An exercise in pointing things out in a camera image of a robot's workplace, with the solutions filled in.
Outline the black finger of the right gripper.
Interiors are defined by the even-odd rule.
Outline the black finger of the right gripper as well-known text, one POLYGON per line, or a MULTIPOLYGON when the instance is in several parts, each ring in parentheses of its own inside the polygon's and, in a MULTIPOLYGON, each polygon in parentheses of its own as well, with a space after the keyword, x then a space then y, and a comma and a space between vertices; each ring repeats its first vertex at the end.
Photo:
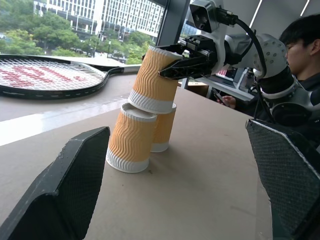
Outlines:
POLYGON ((177 43, 171 45, 158 46, 154 52, 166 57, 182 57, 185 51, 185 46, 177 43))
POLYGON ((194 79, 212 72, 213 59, 208 56, 185 57, 175 60, 158 71, 160 77, 170 80, 180 80, 188 77, 194 79))

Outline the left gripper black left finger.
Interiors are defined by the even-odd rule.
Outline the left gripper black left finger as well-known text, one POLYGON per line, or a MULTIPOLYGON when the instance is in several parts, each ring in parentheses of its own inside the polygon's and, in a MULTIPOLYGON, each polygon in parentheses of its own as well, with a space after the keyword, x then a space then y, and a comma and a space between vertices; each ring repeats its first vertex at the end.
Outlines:
POLYGON ((0 226, 2 240, 83 240, 104 174, 110 128, 71 138, 0 226))

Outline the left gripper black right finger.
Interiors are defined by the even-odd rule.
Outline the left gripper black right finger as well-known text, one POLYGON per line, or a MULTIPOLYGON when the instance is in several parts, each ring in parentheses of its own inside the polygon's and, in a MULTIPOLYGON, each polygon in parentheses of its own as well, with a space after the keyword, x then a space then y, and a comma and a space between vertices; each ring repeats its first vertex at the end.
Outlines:
POLYGON ((320 238, 320 153, 290 128, 245 125, 261 183, 288 240, 320 238))

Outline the bystander bare hand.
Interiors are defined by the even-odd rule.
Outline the bystander bare hand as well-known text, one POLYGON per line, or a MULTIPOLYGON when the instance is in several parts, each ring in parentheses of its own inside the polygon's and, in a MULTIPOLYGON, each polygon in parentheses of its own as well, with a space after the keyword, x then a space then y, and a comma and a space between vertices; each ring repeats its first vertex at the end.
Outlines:
POLYGON ((222 102, 225 106, 235 109, 236 108, 236 99, 233 96, 223 96, 222 97, 222 102))

